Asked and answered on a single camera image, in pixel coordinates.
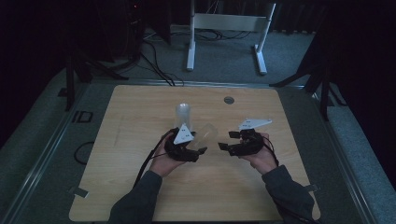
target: hand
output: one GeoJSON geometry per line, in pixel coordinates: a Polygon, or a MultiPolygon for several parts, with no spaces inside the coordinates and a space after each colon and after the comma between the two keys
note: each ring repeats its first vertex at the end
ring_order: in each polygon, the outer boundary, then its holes
{"type": "MultiPolygon", "coordinates": [[[[261,133],[261,135],[269,138],[268,133],[261,133]]],[[[265,138],[264,143],[269,146],[269,142],[265,138]]],[[[265,175],[276,168],[275,159],[270,150],[266,147],[262,147],[262,149],[260,149],[260,151],[256,154],[242,156],[240,158],[250,161],[250,165],[262,175],[265,175]]]]}
{"type": "MultiPolygon", "coordinates": [[[[168,138],[172,135],[172,133],[169,133],[166,135],[166,137],[163,139],[161,144],[157,147],[155,150],[154,156],[158,156],[161,154],[166,153],[165,151],[165,142],[168,140],[168,138]]],[[[173,170],[175,170],[179,165],[184,164],[186,162],[184,161],[175,161],[174,159],[170,158],[167,154],[161,155],[159,157],[155,157],[152,159],[152,163],[149,167],[150,171],[156,173],[157,175],[160,175],[161,177],[166,177],[169,175],[173,170]]]]}

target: small round object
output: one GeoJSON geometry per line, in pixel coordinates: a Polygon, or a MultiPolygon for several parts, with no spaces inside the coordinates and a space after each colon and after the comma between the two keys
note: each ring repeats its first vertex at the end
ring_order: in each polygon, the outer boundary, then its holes
{"type": "Polygon", "coordinates": [[[235,102],[233,97],[231,97],[231,96],[224,97],[224,103],[226,103],[227,105],[231,105],[231,104],[233,104],[233,102],[235,102]]]}

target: table top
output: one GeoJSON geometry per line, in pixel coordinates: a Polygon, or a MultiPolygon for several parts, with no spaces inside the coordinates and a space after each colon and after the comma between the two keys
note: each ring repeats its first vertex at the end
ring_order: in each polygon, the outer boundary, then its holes
{"type": "MultiPolygon", "coordinates": [[[[261,175],[249,162],[230,157],[218,142],[235,144],[229,131],[245,119],[271,119],[257,132],[269,133],[280,164],[292,178],[309,185],[300,154],[275,90],[213,87],[118,86],[79,187],[88,197],[75,197],[69,217],[74,221],[106,221],[113,204],[128,193],[141,164],[161,136],[174,128],[176,105],[191,107],[192,130],[207,123],[217,139],[197,162],[178,167],[163,180],[154,221],[280,220],[261,175]],[[229,105],[224,98],[231,96],[229,105]]],[[[319,218],[318,205],[313,217],[319,218]]]]}

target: gray sleeve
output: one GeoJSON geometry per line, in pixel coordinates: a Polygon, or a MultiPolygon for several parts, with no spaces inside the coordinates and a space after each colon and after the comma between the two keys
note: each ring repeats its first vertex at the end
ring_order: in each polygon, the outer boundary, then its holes
{"type": "Polygon", "coordinates": [[[314,199],[305,187],[292,180],[289,171],[284,165],[263,175],[262,180],[285,223],[302,223],[292,214],[313,220],[314,199]]]}
{"type": "Polygon", "coordinates": [[[163,179],[146,171],[138,184],[111,208],[107,223],[151,223],[163,179]]]}

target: white stand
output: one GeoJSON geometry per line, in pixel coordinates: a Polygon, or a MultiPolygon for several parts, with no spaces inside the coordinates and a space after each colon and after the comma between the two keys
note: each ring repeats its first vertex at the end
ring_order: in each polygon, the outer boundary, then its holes
{"type": "Polygon", "coordinates": [[[257,64],[259,65],[260,74],[267,74],[262,47],[268,34],[271,19],[275,10],[275,3],[269,4],[266,17],[219,15],[219,14],[202,14],[195,13],[195,0],[191,0],[191,38],[189,46],[189,55],[187,58],[187,70],[194,69],[195,58],[195,29],[213,29],[213,30],[235,30],[248,32],[261,32],[262,35],[259,44],[254,46],[257,64]]]}

